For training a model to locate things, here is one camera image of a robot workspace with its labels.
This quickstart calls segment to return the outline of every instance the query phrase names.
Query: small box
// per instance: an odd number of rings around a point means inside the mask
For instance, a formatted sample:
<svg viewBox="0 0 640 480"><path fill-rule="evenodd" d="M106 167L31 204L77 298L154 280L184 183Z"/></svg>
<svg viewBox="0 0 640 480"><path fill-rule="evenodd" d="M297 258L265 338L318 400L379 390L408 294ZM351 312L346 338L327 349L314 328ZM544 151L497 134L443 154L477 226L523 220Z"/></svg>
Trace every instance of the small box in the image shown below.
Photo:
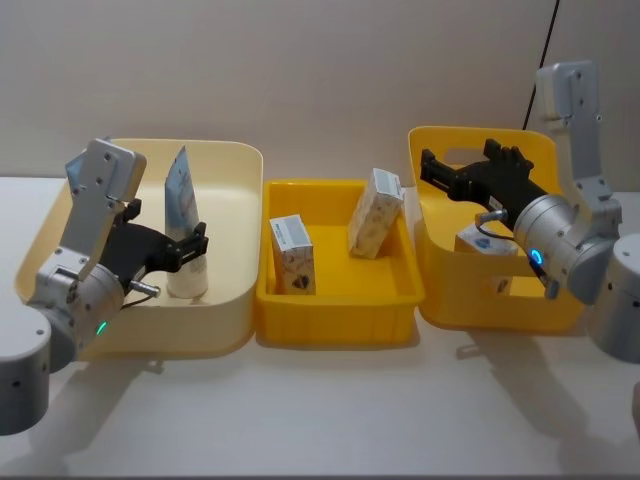
<svg viewBox="0 0 640 480"><path fill-rule="evenodd" d="M269 223L279 292L285 295L315 294L313 244L300 215L272 218Z"/></svg>
<svg viewBox="0 0 640 480"><path fill-rule="evenodd" d="M482 253L485 255L517 255L518 247L514 242L501 238L492 238L482 233L475 224L471 224L456 234L454 244L456 252ZM488 282L488 288L495 293L508 295L511 291L511 277L496 276Z"/></svg>
<svg viewBox="0 0 640 480"><path fill-rule="evenodd" d="M374 259L402 208L397 175L374 168L348 228L349 253Z"/></svg>

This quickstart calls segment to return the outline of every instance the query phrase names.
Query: green indicator light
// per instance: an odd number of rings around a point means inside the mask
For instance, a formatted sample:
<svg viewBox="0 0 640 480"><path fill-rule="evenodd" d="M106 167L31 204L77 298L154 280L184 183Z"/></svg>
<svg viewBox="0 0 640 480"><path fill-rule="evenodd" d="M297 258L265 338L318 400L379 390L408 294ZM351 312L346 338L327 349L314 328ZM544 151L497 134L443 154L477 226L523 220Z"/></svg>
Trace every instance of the green indicator light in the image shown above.
<svg viewBox="0 0 640 480"><path fill-rule="evenodd" d="M96 335L102 334L102 332L104 332L104 329L107 328L107 325L108 325L107 322L102 322L96 329Z"/></svg>

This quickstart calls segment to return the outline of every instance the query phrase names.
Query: wire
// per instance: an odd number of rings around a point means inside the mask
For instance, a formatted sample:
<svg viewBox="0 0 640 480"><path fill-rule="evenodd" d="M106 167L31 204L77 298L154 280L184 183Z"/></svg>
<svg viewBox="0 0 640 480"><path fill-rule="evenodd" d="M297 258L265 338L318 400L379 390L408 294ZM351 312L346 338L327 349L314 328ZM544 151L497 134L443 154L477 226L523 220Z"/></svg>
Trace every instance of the wire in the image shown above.
<svg viewBox="0 0 640 480"><path fill-rule="evenodd" d="M544 42L544 49L542 50L542 57L540 57L540 64L538 69L544 66L544 59L547 56L547 49L549 48L549 40L551 40L551 32L553 32L553 26L556 23L556 16L558 15L558 7L560 6L560 0L556 0L556 4L553 7L553 15L551 15L551 23L549 23L549 30L547 31L547 39ZM531 115L531 109L533 108L533 100L536 98L536 85L533 84L533 90L531 91L531 98L529 98L529 107L527 108L527 115L524 117L524 123L522 129L526 130L529 125L529 116Z"/></svg>
<svg viewBox="0 0 640 480"><path fill-rule="evenodd" d="M498 238L500 240L511 240L512 242L516 241L516 239L513 237L508 237L506 235L498 235L497 233L493 233L488 230L485 230L484 228L482 228L482 225L476 225L476 228L480 233L482 233L483 235L486 235L487 237Z"/></svg>
<svg viewBox="0 0 640 480"><path fill-rule="evenodd" d="M134 301L134 302L125 303L125 304L122 306L122 308L120 308L120 310L124 310L125 308L134 307L134 306L136 306L136 305L140 305L141 303L146 302L147 300L150 300L150 299L152 299L152 298L153 298L153 296L152 296L152 295L147 295L146 297L141 298L140 300L136 300L136 301Z"/></svg>

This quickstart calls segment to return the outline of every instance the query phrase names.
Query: cream plastic bin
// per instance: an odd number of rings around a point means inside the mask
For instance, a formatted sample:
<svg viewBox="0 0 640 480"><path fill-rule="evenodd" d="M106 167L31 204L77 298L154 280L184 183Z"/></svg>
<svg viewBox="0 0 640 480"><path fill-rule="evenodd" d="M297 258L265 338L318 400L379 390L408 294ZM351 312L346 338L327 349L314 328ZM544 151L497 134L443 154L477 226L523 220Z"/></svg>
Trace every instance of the cream plastic bin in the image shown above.
<svg viewBox="0 0 640 480"><path fill-rule="evenodd" d="M251 336L254 286L258 275L262 213L262 155L241 143L195 140L119 139L114 143L147 158L137 198L142 213L134 223L164 232L164 181L186 145L200 220L207 224L209 289L196 299L167 295L166 273L145 282L162 294L122 310L83 353L148 353L211 356L235 349ZM58 245L69 211L68 185L59 193L16 277L23 302L33 295L35 275ZM140 298L133 292L125 301Z"/></svg>

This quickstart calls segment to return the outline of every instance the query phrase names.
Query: toothpaste tube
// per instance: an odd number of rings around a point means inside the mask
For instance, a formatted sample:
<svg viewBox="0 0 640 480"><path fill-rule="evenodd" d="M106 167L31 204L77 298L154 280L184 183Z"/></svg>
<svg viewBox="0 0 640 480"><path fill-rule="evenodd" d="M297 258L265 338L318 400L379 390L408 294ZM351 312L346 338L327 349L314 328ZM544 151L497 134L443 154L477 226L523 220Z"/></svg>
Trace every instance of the toothpaste tube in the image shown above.
<svg viewBox="0 0 640 480"><path fill-rule="evenodd" d="M164 183L164 208L165 234L169 238L180 241L193 233L200 220L185 147L180 149ZM167 290L175 297L197 297L208 287L205 255L190 261L178 272L167 274Z"/></svg>

